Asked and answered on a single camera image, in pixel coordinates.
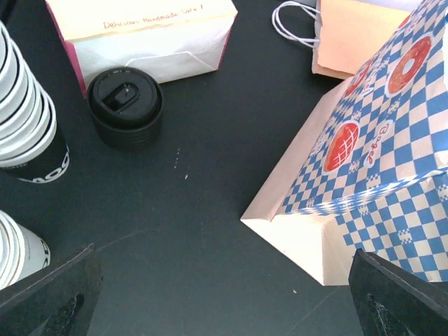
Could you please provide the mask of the Cakes printed paper bag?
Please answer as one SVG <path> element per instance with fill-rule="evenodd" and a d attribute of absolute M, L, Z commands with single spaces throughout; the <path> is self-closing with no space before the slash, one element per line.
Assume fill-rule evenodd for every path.
<path fill-rule="evenodd" d="M 232 1 L 47 1 L 81 92 L 103 71 L 158 83 L 218 70 L 237 16 Z"/>

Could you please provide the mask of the near paper cup stack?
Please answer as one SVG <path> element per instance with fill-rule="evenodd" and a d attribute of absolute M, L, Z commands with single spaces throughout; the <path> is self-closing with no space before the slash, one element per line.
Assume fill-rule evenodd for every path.
<path fill-rule="evenodd" d="M 1 211 L 1 289 L 49 266 L 50 257 L 42 238 Z"/>

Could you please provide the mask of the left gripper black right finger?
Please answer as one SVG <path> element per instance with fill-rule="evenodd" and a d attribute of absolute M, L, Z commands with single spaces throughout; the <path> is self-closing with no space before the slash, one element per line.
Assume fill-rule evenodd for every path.
<path fill-rule="evenodd" d="M 429 283 L 358 249 L 349 287 L 364 335 L 447 334 L 445 283 Z"/>

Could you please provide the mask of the black coffee cup lids stack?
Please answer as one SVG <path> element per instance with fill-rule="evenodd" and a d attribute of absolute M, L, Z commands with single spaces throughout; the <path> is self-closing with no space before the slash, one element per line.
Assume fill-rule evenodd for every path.
<path fill-rule="evenodd" d="M 94 127 L 107 146 L 139 151 L 158 138 L 164 97 L 147 73 L 128 66 L 105 70 L 89 85 L 86 99 Z"/>

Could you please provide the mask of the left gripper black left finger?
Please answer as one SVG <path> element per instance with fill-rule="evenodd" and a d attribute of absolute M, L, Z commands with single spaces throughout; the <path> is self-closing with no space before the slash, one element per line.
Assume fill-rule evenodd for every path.
<path fill-rule="evenodd" d="M 93 244 L 1 290 L 1 334 L 86 335 L 102 288 Z"/>

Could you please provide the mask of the orange flat paper bag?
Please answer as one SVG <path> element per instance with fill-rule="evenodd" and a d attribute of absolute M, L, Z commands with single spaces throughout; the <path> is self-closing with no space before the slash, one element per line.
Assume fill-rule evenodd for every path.
<path fill-rule="evenodd" d="M 272 26 L 285 39 L 312 50 L 311 72 L 353 76 L 403 24 L 419 1 L 285 1 L 272 12 Z M 284 8 L 301 8 L 314 21 L 314 37 L 300 37 L 281 21 Z"/>

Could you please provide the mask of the blue checkered paper bag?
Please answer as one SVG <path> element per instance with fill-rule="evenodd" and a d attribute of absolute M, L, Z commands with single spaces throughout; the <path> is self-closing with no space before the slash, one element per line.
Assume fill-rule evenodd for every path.
<path fill-rule="evenodd" d="M 322 96 L 241 217 L 324 286 L 359 249 L 447 280 L 447 2 Z"/>

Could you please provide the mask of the far paper cup stack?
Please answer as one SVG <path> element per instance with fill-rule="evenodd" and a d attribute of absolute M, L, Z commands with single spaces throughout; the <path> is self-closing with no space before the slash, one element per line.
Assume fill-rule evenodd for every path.
<path fill-rule="evenodd" d="M 1 25 L 1 170 L 28 183 L 61 177 L 69 147 L 50 95 Z"/>

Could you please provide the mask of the paper cup stack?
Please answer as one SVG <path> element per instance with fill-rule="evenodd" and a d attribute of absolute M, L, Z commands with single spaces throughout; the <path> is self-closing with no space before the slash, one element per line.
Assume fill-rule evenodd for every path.
<path fill-rule="evenodd" d="M 1 211 L 1 289 L 49 266 L 50 257 L 42 238 Z"/>
<path fill-rule="evenodd" d="M 28 183 L 61 177 L 69 147 L 50 95 L 1 25 L 1 170 Z"/>

